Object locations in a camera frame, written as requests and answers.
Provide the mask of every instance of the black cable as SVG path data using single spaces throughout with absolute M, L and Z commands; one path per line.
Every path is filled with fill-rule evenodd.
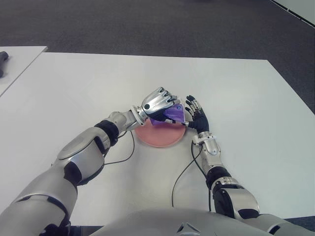
M 209 189 L 208 203 L 209 203 L 209 211 L 211 211 L 211 189 Z
M 195 161 L 196 165 L 198 166 L 199 170 L 202 172 L 203 176 L 207 179 L 206 174 L 203 172 L 203 170 L 199 166 L 198 162 L 196 161 L 197 157 L 193 156 L 192 147 L 193 147 L 193 141 L 191 142 L 191 146 L 190 146 L 192 158 Z M 209 189 L 209 193 L 208 193 L 208 205 L 209 205 L 209 211 L 211 211 L 211 190 L 210 189 Z
M 203 172 L 203 170 L 202 170 L 201 167 L 199 166 L 198 162 L 196 161 L 196 158 L 197 158 L 197 157 L 194 157 L 194 156 L 193 156 L 192 147 L 193 147 L 193 141 L 191 142 L 191 146 L 190 146 L 192 158 L 193 158 L 193 160 L 195 161 L 196 165 L 198 166 L 199 170 L 202 172 L 203 176 L 207 179 L 206 174 Z
M 172 207 L 174 207 L 174 200 L 173 200 L 173 196 L 174 196 L 174 189 L 175 189 L 175 186 L 177 184 L 177 181 L 179 180 L 179 178 L 182 176 L 182 174 L 185 172 L 185 170 L 187 170 L 187 168 L 196 160 L 196 158 L 201 154 L 201 151 L 202 151 L 202 148 L 200 149 L 198 155 L 196 157 L 194 157 L 193 153 L 192 153 L 192 156 L 193 156 L 193 160 L 185 167 L 185 169 L 181 172 L 181 174 L 177 177 L 175 183 L 174 183 L 174 186 L 173 186 L 173 190 L 172 190 Z
M 116 164 L 116 163 L 121 163 L 121 162 L 124 162 L 124 161 L 128 161 L 128 160 L 132 157 L 133 152 L 134 152 L 134 137 L 133 137 L 133 134 L 132 134 L 131 131 L 130 131 L 130 134 L 131 134 L 131 136 L 132 136 L 132 142 L 133 142 L 132 153 L 130 154 L 130 156 L 129 156 L 127 159 L 122 160 L 122 161 L 114 161 L 114 162 L 105 163 L 104 166 L 106 166 L 106 165 L 111 165 L 111 164 Z
M 118 136 L 117 139 L 120 139 L 120 138 L 123 137 L 126 133 L 127 133 L 127 131 L 125 131 L 121 136 Z

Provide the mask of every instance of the floor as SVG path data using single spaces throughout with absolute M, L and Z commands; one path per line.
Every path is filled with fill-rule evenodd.
M 267 59 L 315 113 L 315 29 L 269 0 L 1 0 L 0 8 L 0 46 Z M 314 230 L 314 218 L 304 223 Z

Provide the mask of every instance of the pink plate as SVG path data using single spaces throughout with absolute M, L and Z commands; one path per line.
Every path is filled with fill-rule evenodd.
M 146 125 L 137 127 L 135 132 L 144 143 L 156 148 L 164 148 L 180 141 L 185 130 L 185 126 L 180 124 L 164 123 L 153 126 L 150 119 L 147 119 Z

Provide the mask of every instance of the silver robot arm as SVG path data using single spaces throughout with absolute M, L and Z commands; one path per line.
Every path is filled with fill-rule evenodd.
M 202 146 L 202 169 L 206 175 L 206 184 L 212 191 L 216 213 L 239 220 L 276 236 L 314 235 L 300 226 L 293 225 L 270 214 L 260 214 L 255 197 L 246 190 L 221 162 L 221 149 L 216 138 L 209 130 L 209 124 L 200 104 L 193 96 L 188 96 L 186 110 L 193 121 L 185 125 L 197 130 L 193 142 Z
M 103 169 L 104 157 L 119 134 L 144 125 L 148 117 L 173 122 L 163 112 L 179 102 L 158 88 L 141 106 L 125 113 L 113 112 L 79 134 L 60 151 L 52 167 L 35 178 L 0 215 L 0 236 L 67 235 L 77 186 Z

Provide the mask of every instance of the purple object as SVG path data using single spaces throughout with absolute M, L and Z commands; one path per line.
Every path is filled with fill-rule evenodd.
M 175 104 L 174 106 L 166 109 L 163 114 L 166 115 L 167 117 L 170 117 L 171 119 L 175 121 L 185 122 L 185 115 L 184 115 L 184 109 L 183 109 L 182 104 Z M 151 118 L 150 118 L 150 121 L 152 125 L 164 123 L 162 121 L 157 121 Z

